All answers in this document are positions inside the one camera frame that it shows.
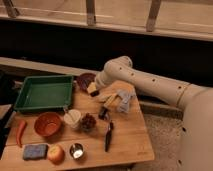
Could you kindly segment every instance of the green tray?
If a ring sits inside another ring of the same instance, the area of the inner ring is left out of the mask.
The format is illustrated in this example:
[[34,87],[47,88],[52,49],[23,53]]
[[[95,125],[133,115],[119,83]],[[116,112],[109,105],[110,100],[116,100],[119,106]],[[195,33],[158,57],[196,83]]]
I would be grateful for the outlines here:
[[14,109],[22,113],[63,109],[71,105],[72,85],[71,75],[26,77]]

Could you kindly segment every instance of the white paper cup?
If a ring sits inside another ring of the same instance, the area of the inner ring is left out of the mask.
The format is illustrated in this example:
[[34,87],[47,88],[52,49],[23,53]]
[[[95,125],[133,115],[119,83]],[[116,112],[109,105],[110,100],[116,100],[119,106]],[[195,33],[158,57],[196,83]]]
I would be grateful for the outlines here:
[[71,109],[64,115],[64,122],[72,129],[77,130],[80,127],[81,112],[76,109]]

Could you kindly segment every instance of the blue sponge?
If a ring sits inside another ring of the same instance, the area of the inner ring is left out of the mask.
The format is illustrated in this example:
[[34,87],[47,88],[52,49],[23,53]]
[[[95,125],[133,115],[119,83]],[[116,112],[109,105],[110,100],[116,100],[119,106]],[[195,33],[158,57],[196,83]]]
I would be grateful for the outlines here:
[[48,145],[26,145],[24,148],[23,159],[24,160],[37,160],[45,159],[47,155]]

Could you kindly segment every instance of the red pepper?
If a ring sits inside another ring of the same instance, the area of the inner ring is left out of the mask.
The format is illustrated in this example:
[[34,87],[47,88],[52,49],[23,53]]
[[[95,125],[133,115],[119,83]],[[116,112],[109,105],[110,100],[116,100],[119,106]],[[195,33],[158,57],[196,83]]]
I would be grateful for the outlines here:
[[20,148],[22,147],[21,137],[23,135],[23,132],[24,132],[26,126],[27,126],[27,122],[25,120],[21,120],[19,122],[18,129],[16,131],[16,143]]

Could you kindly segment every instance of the wooden bowl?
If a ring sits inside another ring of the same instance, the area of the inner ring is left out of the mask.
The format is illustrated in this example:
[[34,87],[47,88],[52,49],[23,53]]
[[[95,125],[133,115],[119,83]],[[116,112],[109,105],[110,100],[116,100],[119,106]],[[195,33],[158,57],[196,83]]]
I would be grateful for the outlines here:
[[55,134],[61,124],[61,118],[56,112],[45,112],[36,119],[34,129],[42,137],[48,137]]

